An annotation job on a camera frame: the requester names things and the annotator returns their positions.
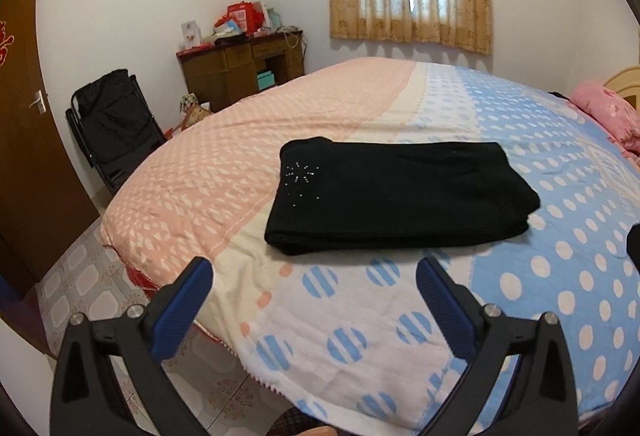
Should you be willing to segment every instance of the person's hand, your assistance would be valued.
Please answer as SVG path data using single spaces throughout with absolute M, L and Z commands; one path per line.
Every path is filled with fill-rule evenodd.
M 304 431 L 298 436 L 338 436 L 338 433 L 333 427 L 318 427 L 310 431 Z

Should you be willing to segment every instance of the peach colored blanket section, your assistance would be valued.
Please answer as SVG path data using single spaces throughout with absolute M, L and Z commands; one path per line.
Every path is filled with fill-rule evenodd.
M 361 58 L 243 100 L 151 155 L 111 202 L 102 239 L 158 286 L 194 256 L 216 257 L 273 200 L 281 147 L 345 140 L 382 115 L 415 62 Z

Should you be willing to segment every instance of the bedspread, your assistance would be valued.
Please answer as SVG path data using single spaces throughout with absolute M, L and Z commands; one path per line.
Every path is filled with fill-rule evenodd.
M 278 152 L 292 139 L 499 142 L 542 208 L 517 238 L 432 251 L 286 257 L 264 242 Z M 248 98 L 171 140 L 108 208 L 105 244 L 158 286 L 214 266 L 196 322 L 258 380 L 351 432 L 415 433 L 465 369 L 415 288 L 435 255 L 508 315 L 558 312 L 580 413 L 616 397 L 640 353 L 640 277 L 625 253 L 640 183 L 619 145 L 570 103 L 464 68 L 364 58 Z M 474 430 L 508 385 L 503 366 Z

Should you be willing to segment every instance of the desk top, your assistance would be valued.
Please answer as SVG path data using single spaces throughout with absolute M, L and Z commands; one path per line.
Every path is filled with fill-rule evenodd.
M 297 30 L 296 32 L 287 32 L 287 34 L 289 35 L 294 35 L 294 36 L 298 36 L 302 34 L 302 30 Z M 193 48 L 190 48 L 188 50 L 182 50 L 181 52 L 177 52 L 175 54 L 175 57 L 178 58 L 178 60 L 180 60 L 181 62 L 190 59 L 192 57 L 196 57 L 199 54 L 205 54 L 207 52 L 215 52 L 217 50 L 224 50 L 225 48 L 231 48 L 233 46 L 239 46 L 241 44 L 261 44 L 263 42 L 269 42 L 269 41 L 275 41 L 276 39 L 284 39 L 285 38 L 285 33 L 284 32 L 275 32 L 273 34 L 268 34 L 266 36 L 258 36 L 257 38 L 254 38 L 253 36 L 249 36 L 248 41 L 246 42 L 238 42 L 236 44 L 220 44 L 220 45 L 215 45 L 215 44 L 203 44 L 200 46 L 194 46 Z

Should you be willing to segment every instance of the blue gripper pad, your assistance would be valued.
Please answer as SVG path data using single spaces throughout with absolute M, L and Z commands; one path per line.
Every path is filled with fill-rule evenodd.
M 149 305 L 150 316 L 154 304 L 161 308 L 150 330 L 150 353 L 156 363 L 172 358 L 178 351 L 191 323 L 207 298 L 212 283 L 211 263 L 203 257 L 197 257 L 172 285 L 165 286 L 156 294 Z
M 476 299 L 463 286 L 456 285 L 443 270 L 439 262 L 432 256 L 425 257 L 418 263 L 415 272 L 418 291 L 427 303 L 431 314 L 438 323 L 440 331 L 445 337 L 451 352 L 457 357 L 471 362 L 478 353 L 478 333 L 474 321 L 465 312 L 468 297 L 460 297 L 466 292 L 478 306 Z

